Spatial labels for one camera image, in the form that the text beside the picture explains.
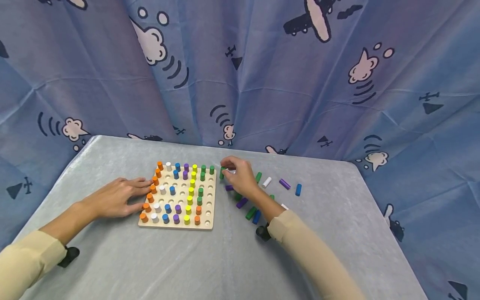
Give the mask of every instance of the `orange peg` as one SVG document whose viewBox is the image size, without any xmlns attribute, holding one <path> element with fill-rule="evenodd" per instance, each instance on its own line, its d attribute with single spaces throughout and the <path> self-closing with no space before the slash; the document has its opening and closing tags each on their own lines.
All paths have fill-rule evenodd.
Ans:
<svg viewBox="0 0 480 300">
<path fill-rule="evenodd" d="M 153 199 L 152 193 L 147 194 L 147 200 L 148 200 L 149 203 L 153 203 L 154 199 Z"/>
<path fill-rule="evenodd" d="M 144 222 L 144 223 L 148 222 L 147 214 L 141 213 L 141 214 L 140 214 L 140 219 L 141 219 L 142 222 Z"/>
<path fill-rule="evenodd" d="M 150 204 L 144 203 L 144 210 L 145 210 L 146 212 L 148 212 L 148 213 L 151 212 L 152 209 L 150 208 Z"/>
</svg>

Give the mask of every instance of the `sleeve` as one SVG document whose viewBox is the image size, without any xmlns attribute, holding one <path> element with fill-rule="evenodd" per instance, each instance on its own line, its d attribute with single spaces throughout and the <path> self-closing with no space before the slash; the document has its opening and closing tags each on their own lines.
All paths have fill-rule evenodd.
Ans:
<svg viewBox="0 0 480 300">
<path fill-rule="evenodd" d="M 335 254 L 294 212 L 275 217 L 268 233 L 306 271 L 323 299 L 365 299 Z"/>
<path fill-rule="evenodd" d="M 38 230 L 7 246 L 0 252 L 1 298 L 18 300 L 66 254 L 62 243 Z"/>
</svg>

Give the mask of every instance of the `green peg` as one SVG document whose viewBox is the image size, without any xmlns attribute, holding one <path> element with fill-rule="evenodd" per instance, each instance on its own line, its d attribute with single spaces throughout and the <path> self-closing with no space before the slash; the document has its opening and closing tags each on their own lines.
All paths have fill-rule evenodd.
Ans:
<svg viewBox="0 0 480 300">
<path fill-rule="evenodd" d="M 255 180 L 257 181 L 257 183 L 260 181 L 260 178 L 262 178 L 262 173 L 258 172 L 257 176 L 255 177 Z"/>
<path fill-rule="evenodd" d="M 222 171 L 225 170 L 225 167 L 221 167 L 220 168 L 220 179 L 223 179 L 224 178 L 224 175 L 222 173 Z"/>
<path fill-rule="evenodd" d="M 256 208 L 255 206 L 252 207 L 252 208 L 248 211 L 248 213 L 247 213 L 247 215 L 245 216 L 245 218 L 250 221 L 250 219 L 253 217 L 253 215 L 255 214 L 256 211 L 257 211 L 257 208 Z"/>
</svg>

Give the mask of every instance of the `gray tablecloth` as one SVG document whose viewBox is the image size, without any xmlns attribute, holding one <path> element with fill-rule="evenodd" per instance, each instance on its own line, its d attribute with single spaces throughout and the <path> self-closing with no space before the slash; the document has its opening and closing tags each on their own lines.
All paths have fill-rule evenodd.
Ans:
<svg viewBox="0 0 480 300">
<path fill-rule="evenodd" d="M 348 162 L 96 136 L 17 238 L 117 177 L 151 177 L 158 160 L 219 168 L 228 155 L 250 160 L 262 181 L 272 177 L 267 192 L 318 233 L 367 299 L 426 299 L 360 173 Z M 287 191 L 280 178 L 293 188 Z M 256 237 L 256 225 L 245 219 L 250 207 L 237 209 L 218 182 L 212 231 L 140 228 L 138 214 L 99 220 L 69 244 L 80 256 L 66 269 L 56 267 L 22 299 L 316 299 L 283 249 Z"/>
</svg>

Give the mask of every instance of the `fabric backdrop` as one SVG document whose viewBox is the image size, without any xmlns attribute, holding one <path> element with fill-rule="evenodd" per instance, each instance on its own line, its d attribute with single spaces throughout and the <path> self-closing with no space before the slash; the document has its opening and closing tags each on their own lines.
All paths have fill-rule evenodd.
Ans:
<svg viewBox="0 0 480 300">
<path fill-rule="evenodd" d="M 479 299 L 479 14 L 0 0 L 0 249 L 92 135 L 163 140 L 354 163 L 430 299 Z"/>
</svg>

